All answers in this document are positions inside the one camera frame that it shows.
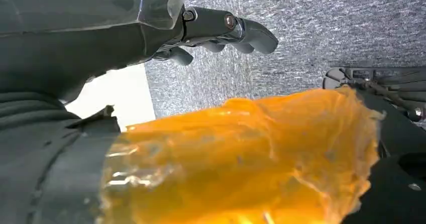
robotic hand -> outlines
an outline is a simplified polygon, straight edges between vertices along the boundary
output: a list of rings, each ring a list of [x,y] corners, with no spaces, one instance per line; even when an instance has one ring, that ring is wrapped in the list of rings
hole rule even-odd
[[[62,103],[88,79],[151,59],[182,65],[181,46],[271,53],[261,24],[183,0],[0,0],[0,219],[94,223],[111,110],[84,120]]]
[[[0,92],[44,92],[68,103],[111,69],[151,59],[188,65],[193,57],[182,46],[268,54],[278,45],[260,23],[183,2],[0,0]]]

screw head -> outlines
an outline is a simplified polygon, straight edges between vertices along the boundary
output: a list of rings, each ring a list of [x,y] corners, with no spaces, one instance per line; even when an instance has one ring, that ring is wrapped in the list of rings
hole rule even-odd
[[[410,185],[408,185],[412,190],[415,190],[415,191],[421,191],[421,188],[420,188],[420,186],[419,185],[417,185],[416,183],[413,183],[413,184],[410,184]]]
[[[184,21],[193,21],[195,19],[194,13],[191,11],[185,11],[182,16]]]
[[[415,108],[414,111],[415,111],[415,115],[421,116],[421,109],[419,107]]]
[[[235,22],[234,22],[234,16],[232,15],[226,15],[225,16],[225,25],[229,28],[229,29],[233,29],[235,26]]]

orange plastic wrap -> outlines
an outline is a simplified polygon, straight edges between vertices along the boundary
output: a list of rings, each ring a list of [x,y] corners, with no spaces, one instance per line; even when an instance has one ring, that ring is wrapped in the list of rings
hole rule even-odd
[[[339,223],[370,187],[381,118],[344,87],[131,126],[106,160],[100,222]]]

gray carpet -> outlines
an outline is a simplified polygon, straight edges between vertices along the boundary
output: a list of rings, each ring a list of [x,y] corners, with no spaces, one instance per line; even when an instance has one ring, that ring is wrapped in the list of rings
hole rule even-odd
[[[236,96],[284,95],[321,86],[330,66],[426,65],[426,0],[186,0],[267,26],[275,53],[190,49],[187,67],[146,63],[157,117]]]

white surface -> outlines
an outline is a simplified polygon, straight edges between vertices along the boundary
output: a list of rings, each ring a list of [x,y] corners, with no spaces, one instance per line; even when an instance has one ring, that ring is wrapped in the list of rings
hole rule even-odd
[[[122,131],[126,126],[155,119],[143,64],[112,70],[87,83],[67,109],[86,118],[106,105],[114,106]]]

